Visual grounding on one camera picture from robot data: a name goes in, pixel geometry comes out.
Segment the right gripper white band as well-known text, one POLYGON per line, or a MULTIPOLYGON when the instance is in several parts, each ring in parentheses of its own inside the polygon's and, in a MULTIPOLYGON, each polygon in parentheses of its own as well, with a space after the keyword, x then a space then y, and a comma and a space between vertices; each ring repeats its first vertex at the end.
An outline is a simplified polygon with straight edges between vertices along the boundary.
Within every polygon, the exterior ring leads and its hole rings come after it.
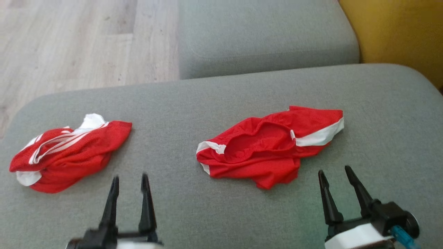
POLYGON ((323 214, 328 235, 326 249, 394 249, 400 243, 406 249, 419 249, 416 239, 420 235, 417 219, 394 202, 382 204, 372 198, 349 165, 345 173, 361 208, 359 219, 344 220, 329 190, 329 182, 323 170, 318 179, 323 214))

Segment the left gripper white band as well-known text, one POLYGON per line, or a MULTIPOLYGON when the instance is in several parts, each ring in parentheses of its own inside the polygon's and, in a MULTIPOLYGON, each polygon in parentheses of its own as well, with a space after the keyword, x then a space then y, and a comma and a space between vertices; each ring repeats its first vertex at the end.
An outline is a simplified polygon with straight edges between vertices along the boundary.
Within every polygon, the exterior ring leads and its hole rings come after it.
POLYGON ((120 178, 115 176, 109 190, 106 205, 100 222, 100 229, 87 230, 82 238, 73 238, 67 249, 163 249, 157 236, 157 222, 147 173, 142 174, 141 192, 143 194, 142 213, 138 225, 139 232, 120 233, 116 227, 117 199, 120 178))

